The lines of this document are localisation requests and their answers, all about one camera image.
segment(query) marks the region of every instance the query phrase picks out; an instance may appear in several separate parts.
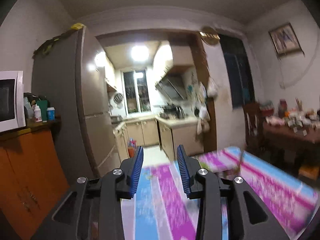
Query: kettle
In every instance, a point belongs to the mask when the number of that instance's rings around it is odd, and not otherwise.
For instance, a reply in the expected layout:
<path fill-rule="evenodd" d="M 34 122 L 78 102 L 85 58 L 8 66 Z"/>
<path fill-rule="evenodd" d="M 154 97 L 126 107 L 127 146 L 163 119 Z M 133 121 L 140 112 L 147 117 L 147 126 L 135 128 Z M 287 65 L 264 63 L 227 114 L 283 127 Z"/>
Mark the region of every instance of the kettle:
<path fill-rule="evenodd" d="M 183 112 L 183 109 L 181 106 L 176 106 L 176 115 L 178 119 L 184 119 L 185 118 L 185 114 Z"/>

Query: kitchen floor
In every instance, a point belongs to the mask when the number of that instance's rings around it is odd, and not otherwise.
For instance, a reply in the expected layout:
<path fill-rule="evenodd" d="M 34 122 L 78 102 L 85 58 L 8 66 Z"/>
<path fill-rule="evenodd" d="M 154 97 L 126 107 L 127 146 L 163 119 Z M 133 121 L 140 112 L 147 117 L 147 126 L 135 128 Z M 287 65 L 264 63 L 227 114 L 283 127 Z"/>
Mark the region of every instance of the kitchen floor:
<path fill-rule="evenodd" d="M 159 145 L 143 147 L 143 164 L 142 167 L 157 166 L 170 163 L 167 155 L 160 150 Z"/>

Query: white bottle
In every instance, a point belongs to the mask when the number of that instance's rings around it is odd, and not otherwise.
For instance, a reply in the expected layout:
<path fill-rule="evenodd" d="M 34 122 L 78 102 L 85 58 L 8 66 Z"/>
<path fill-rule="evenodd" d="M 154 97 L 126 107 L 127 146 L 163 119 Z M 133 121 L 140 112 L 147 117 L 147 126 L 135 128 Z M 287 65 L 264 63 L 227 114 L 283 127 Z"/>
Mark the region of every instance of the white bottle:
<path fill-rule="evenodd" d="M 35 109 L 34 109 L 34 112 L 35 112 L 36 122 L 42 122 L 40 107 L 36 105 L 36 106 L 35 106 Z"/>

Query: microwave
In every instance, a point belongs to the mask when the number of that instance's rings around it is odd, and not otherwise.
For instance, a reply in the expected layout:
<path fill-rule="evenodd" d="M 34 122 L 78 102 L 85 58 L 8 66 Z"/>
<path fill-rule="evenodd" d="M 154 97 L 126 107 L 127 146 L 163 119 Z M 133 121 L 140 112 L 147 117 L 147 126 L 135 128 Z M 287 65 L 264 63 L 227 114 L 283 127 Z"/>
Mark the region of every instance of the microwave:
<path fill-rule="evenodd" d="M 23 71 L 0 71 L 0 132 L 26 126 Z"/>

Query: kitchen window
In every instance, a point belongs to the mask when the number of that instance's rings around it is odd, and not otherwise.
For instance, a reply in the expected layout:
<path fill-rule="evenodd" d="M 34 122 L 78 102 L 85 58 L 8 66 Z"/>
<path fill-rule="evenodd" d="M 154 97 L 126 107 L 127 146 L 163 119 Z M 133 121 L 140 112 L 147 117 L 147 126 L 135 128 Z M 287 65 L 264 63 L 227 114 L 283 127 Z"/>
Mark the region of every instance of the kitchen window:
<path fill-rule="evenodd" d="M 219 34 L 224 60 L 227 65 L 232 107 L 254 101 L 250 65 L 241 39 Z"/>
<path fill-rule="evenodd" d="M 127 114 L 151 111 L 146 70 L 123 72 Z"/>

